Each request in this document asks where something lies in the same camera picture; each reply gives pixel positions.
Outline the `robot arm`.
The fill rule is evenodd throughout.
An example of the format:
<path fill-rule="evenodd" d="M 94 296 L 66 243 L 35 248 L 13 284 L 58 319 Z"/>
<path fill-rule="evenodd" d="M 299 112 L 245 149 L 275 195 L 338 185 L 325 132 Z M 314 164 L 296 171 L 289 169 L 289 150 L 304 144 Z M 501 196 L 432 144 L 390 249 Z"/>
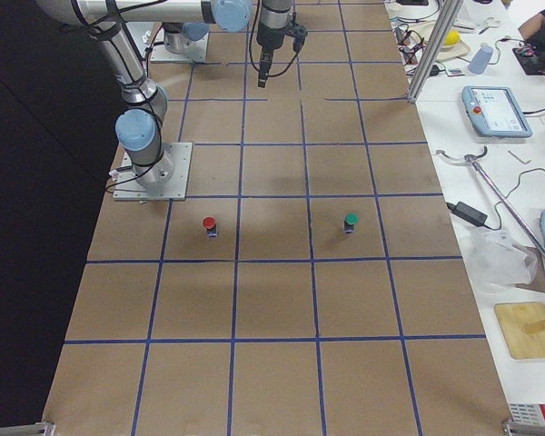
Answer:
<path fill-rule="evenodd" d="M 271 78 L 285 74 L 288 69 L 273 74 L 271 68 L 276 50 L 284 40 L 292 39 L 292 66 L 300 54 L 308 34 L 307 29 L 296 22 L 296 13 L 290 1 L 202 1 L 200 22 L 163 23 L 163 46 L 173 54 L 183 55 L 186 47 L 201 41 L 209 32 L 209 24 L 217 24 L 225 31 L 237 32 L 251 25 L 249 41 L 261 47 L 258 62 L 253 54 L 249 60 L 258 73 L 258 86 L 264 88 Z"/>
<path fill-rule="evenodd" d="M 129 22 L 217 24 L 228 32 L 242 30 L 251 16 L 249 1 L 39 1 L 38 6 L 60 22 L 66 32 L 84 30 L 98 43 L 112 67 L 128 110 L 115 131 L 131 159 L 132 181 L 157 189 L 173 174 L 162 124 L 167 95 L 144 70 L 142 57 L 129 33 Z"/>

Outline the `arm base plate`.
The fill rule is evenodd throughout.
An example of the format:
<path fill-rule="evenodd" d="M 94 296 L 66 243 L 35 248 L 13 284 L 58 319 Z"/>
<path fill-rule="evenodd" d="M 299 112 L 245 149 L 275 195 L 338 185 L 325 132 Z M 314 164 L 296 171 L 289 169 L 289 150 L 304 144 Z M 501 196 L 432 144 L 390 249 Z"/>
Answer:
<path fill-rule="evenodd" d="M 131 159 L 124 152 L 122 166 L 127 171 L 113 181 L 116 201 L 184 201 L 193 154 L 193 143 L 163 143 L 162 159 L 147 173 L 143 167 L 133 172 Z"/>
<path fill-rule="evenodd" d="M 155 39 L 156 46 L 151 54 L 151 62 L 156 64 L 202 64 L 207 55 L 209 35 L 192 41 L 183 34 L 164 36 L 161 30 Z"/>

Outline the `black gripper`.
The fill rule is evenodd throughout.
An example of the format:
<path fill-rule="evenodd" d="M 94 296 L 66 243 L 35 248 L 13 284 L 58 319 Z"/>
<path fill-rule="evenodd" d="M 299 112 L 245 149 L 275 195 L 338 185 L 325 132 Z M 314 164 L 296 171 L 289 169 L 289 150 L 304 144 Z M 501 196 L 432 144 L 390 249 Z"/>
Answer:
<path fill-rule="evenodd" d="M 258 86 L 265 87 L 269 78 L 270 67 L 273 62 L 274 51 L 281 48 L 284 33 L 281 28 L 272 28 L 262 21 L 258 24 L 257 43 L 261 47 L 259 60 Z"/>

